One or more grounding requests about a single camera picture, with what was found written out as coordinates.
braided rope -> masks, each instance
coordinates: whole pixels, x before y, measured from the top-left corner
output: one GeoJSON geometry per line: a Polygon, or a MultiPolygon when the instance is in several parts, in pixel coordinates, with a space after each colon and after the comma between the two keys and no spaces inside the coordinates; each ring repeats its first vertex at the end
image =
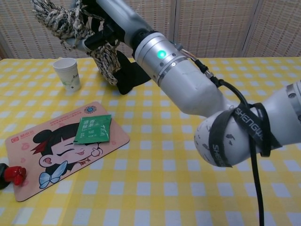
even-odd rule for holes
{"type": "MultiPolygon", "coordinates": [[[[81,0],[76,0],[75,7],[69,10],[54,5],[50,0],[31,0],[31,4],[37,20],[58,37],[61,45],[67,50],[76,49],[79,40],[94,34],[83,23],[81,0]],[[68,38],[75,38],[73,46],[65,41],[68,38]]],[[[119,42],[115,46],[107,43],[103,47],[86,53],[94,59],[98,70],[111,85],[116,85],[118,82],[113,76],[113,73],[120,69],[116,50],[118,45],[119,42]]]]}

table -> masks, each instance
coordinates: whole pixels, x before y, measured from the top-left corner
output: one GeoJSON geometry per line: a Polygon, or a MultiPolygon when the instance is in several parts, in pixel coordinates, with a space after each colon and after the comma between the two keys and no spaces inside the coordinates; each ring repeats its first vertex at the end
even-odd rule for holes
{"type": "MultiPolygon", "coordinates": [[[[7,187],[0,192],[0,225],[258,225],[250,160],[225,169],[201,159],[193,134],[204,118],[181,113],[152,81],[121,96],[91,58],[78,59],[82,89],[67,94],[54,61],[0,61],[0,162],[8,162],[7,137],[93,101],[102,103],[131,141],[25,202],[16,202],[7,187]]],[[[301,73],[297,57],[202,61],[251,103],[301,73]]],[[[300,225],[301,145],[258,156],[258,164],[266,225],[300,225]]]]}

mouse pad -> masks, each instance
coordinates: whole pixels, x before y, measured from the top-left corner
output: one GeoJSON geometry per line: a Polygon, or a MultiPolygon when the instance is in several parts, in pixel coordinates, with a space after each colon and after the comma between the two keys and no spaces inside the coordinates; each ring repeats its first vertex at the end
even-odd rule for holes
{"type": "Polygon", "coordinates": [[[6,139],[9,165],[27,170],[23,184],[14,186],[18,202],[42,192],[129,142],[129,136],[112,119],[108,142],[74,144],[80,119],[98,115],[108,113],[100,103],[93,102],[6,139]]]}

paper cup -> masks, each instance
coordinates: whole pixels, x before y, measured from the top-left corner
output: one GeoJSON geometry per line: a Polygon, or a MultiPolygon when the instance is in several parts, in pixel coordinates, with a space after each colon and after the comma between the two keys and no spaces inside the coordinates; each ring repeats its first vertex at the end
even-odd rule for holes
{"type": "Polygon", "coordinates": [[[80,89],[79,72],[77,62],[73,58],[62,58],[53,63],[53,68],[60,77],[65,89],[76,92],[80,89]]]}

green packet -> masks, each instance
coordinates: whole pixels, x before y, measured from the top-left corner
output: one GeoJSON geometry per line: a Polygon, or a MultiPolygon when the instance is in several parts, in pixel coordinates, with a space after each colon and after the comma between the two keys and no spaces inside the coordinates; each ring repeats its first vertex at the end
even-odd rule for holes
{"type": "Polygon", "coordinates": [[[83,117],[80,119],[74,144],[91,144],[110,140],[111,115],[83,117]]]}

